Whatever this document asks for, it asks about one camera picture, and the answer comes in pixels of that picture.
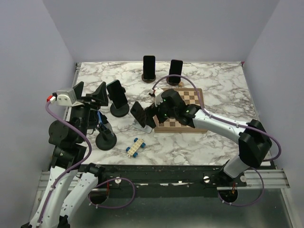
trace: black phone stand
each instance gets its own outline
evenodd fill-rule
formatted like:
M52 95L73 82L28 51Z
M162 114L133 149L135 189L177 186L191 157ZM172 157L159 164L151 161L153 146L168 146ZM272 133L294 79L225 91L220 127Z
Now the black phone stand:
M95 139L96 146L102 151L108 151L115 147L117 143L117 137L114 133L106 134L100 132Z
M125 104L124 106L122 106L121 108L115 108L115 105L112 104L110 107L110 112L113 116L115 117L124 117L125 115L127 115L129 113L130 107L128 104Z

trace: black cylinder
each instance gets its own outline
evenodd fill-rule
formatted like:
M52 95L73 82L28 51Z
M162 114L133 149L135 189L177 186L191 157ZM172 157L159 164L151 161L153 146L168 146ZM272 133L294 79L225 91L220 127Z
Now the black cylinder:
M71 124L86 135L89 125L90 107L88 106L76 106L72 107L70 122ZM82 143L84 139L78 135L76 143Z

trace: marble tabletop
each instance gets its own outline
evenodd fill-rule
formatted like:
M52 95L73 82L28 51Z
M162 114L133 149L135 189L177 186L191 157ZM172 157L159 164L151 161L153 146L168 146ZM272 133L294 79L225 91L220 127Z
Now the marble tabletop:
M153 84L142 81L142 62L96 62L82 63L77 83L83 81L83 95L92 93L102 83L118 79L126 89L130 108L135 101L142 107L153 99L148 95ZM168 74L169 62L156 63L156 79ZM197 88L203 90L205 107L216 114L240 121L256 119L243 69L240 63L184 63L182 75L188 77ZM191 88L185 80L185 88ZM165 80L158 87L170 87ZM135 129L133 116L129 113L116 118L108 107L102 107L117 136L116 146L109 151L96 147L98 131L88 135L93 151L85 163L138 164L138 165L222 165L238 154L238 145L211 131L207 133L145 133ZM134 138L146 143L138 151L137 158L128 158L125 149L133 145Z

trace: checkered pattern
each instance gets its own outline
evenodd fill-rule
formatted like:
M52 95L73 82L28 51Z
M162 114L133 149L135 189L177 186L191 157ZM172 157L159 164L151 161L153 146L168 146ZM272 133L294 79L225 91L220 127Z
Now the checkered pattern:
M193 89L186 89L186 88L175 88L174 90L178 91L181 98L188 104L195 104L199 105L200 101L197 95L197 92ZM201 89L199 90L199 95L201 99L203 99L203 93ZM184 126L180 124L175 119L168 119L163 123L158 123L156 116L154 117L156 128L154 129L155 132L199 132L205 133L207 130L205 129L195 129L189 126Z

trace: smartphone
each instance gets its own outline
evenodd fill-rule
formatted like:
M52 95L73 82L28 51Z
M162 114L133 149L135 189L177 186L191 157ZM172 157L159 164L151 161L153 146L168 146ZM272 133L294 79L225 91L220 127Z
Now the smartphone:
M155 56L143 57L143 78L150 80L155 78Z
M115 80L109 83L106 86L106 89L116 109L119 109L128 103L128 100L124 94L125 90L120 84L119 80Z
M183 61L173 59L171 60L169 75L181 75ZM181 82L180 77L169 77L170 83L178 84Z

